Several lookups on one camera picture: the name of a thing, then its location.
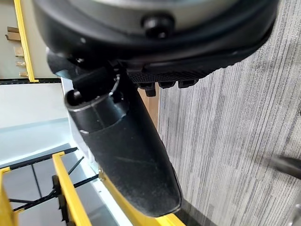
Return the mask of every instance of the round button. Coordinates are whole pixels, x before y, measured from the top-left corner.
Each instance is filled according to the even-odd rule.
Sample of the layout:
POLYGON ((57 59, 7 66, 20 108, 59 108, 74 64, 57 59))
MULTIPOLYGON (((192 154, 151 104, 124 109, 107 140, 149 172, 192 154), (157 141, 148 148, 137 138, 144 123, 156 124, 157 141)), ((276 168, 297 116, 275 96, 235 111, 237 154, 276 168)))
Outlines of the round button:
POLYGON ((149 38, 165 39, 174 32, 174 19, 169 15, 154 15, 143 19, 142 26, 149 38))

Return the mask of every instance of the striped carpet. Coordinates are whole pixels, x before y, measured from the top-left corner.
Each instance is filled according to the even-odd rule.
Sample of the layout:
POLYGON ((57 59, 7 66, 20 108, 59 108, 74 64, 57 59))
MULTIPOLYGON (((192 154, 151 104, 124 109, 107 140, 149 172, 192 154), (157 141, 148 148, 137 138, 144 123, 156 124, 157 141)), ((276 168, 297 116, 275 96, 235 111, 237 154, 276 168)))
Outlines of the striped carpet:
POLYGON ((193 87, 160 92, 158 129, 184 198, 218 226, 287 225, 301 181, 263 157, 301 158, 300 34, 301 1, 283 0, 255 54, 193 87))

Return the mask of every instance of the white surface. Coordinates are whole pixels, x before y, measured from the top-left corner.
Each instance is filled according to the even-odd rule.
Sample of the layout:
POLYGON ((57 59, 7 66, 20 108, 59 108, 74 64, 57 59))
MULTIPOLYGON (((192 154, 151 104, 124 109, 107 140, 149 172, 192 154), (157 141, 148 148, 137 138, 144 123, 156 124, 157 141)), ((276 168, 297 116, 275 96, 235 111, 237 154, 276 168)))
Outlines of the white surface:
POLYGON ((0 165, 42 153, 70 139, 67 118, 0 129, 0 165))
POLYGON ((0 86, 0 129, 67 117, 60 83, 0 86))
POLYGON ((0 86, 0 165, 70 138, 60 83, 0 86))

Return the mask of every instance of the yellow bar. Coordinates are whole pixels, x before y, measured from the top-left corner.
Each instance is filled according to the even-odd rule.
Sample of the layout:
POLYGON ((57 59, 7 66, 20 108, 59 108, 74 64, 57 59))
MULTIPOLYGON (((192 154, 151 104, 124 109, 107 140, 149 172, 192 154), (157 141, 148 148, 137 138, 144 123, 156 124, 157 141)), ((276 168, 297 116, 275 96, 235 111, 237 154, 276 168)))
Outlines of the yellow bar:
POLYGON ((0 226, 16 226, 15 216, 3 187, 3 174, 10 171, 9 167, 0 169, 0 226))
POLYGON ((185 226, 174 214, 168 214, 159 218, 150 218, 137 211, 116 189, 109 178, 104 175, 103 184, 109 190, 119 207, 131 221, 133 226, 185 226))
POLYGON ((31 81, 31 82, 38 82, 39 80, 35 79, 34 74, 33 74, 32 61, 30 59, 29 49, 28 49, 28 45, 27 45, 27 38, 26 38, 26 33, 25 33, 25 26, 24 26, 24 21, 23 21, 21 2, 20 2, 20 0, 14 0, 14 3, 15 3, 19 33, 21 36, 21 44, 22 44, 23 51, 24 51, 24 59, 26 62, 28 78, 29 78, 29 81, 31 81))
POLYGON ((58 175, 60 181, 62 192, 66 198, 72 220, 76 226, 92 226, 75 191, 73 183, 70 180, 68 172, 64 167, 61 159, 62 155, 64 155, 64 152, 53 154, 52 160, 55 166, 56 174, 58 175))

